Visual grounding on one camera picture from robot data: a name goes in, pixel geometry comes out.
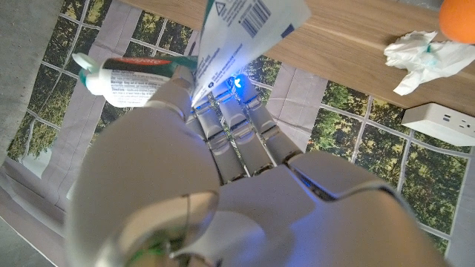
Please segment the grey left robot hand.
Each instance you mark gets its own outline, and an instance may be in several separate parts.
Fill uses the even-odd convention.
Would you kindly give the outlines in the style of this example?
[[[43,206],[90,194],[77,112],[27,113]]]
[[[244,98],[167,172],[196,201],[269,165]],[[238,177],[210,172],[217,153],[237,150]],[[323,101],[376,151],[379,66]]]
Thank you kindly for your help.
[[[65,218],[70,266],[444,266],[382,179],[320,151],[221,185],[185,123],[179,67],[86,153]]]

